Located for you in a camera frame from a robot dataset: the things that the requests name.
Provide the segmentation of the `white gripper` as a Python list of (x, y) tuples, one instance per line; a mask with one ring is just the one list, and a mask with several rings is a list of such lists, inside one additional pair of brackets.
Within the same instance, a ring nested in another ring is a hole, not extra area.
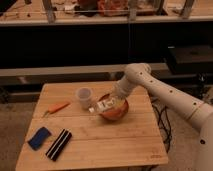
[(114, 94), (120, 98), (125, 99), (129, 96), (129, 85), (126, 80), (119, 80), (115, 83)]

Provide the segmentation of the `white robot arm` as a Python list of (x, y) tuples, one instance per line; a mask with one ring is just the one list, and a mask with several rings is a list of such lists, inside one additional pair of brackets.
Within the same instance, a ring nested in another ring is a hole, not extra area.
[(114, 91), (118, 97), (127, 98), (137, 86), (144, 87), (199, 132), (194, 171), (213, 171), (213, 106), (156, 79), (147, 63), (128, 64)]

